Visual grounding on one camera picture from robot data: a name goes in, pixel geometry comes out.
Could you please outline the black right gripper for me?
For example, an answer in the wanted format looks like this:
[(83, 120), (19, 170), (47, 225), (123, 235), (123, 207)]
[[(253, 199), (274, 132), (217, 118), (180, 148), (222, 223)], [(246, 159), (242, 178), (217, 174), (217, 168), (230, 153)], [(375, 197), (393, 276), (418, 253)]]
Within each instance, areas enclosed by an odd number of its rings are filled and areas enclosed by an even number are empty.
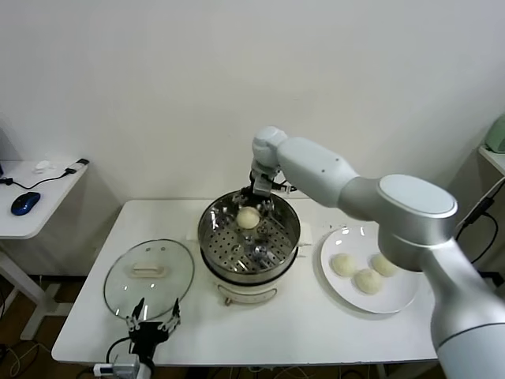
[(271, 195), (255, 194), (252, 188), (237, 191), (232, 195), (231, 201), (236, 206), (255, 208), (259, 205), (262, 216), (270, 216), (275, 212), (275, 202), (271, 199)]

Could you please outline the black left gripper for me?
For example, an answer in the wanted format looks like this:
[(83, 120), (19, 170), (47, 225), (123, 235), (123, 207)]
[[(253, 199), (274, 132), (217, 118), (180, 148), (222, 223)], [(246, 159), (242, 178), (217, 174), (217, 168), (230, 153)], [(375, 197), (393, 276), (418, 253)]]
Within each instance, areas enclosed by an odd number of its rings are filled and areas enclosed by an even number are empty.
[(133, 343), (133, 353), (139, 358), (153, 358), (155, 349), (166, 341), (166, 332), (173, 332), (181, 324), (179, 298), (174, 302), (170, 319), (161, 321), (143, 321), (140, 314), (144, 307), (144, 298), (134, 306), (132, 313), (125, 318), (129, 329), (129, 338)]

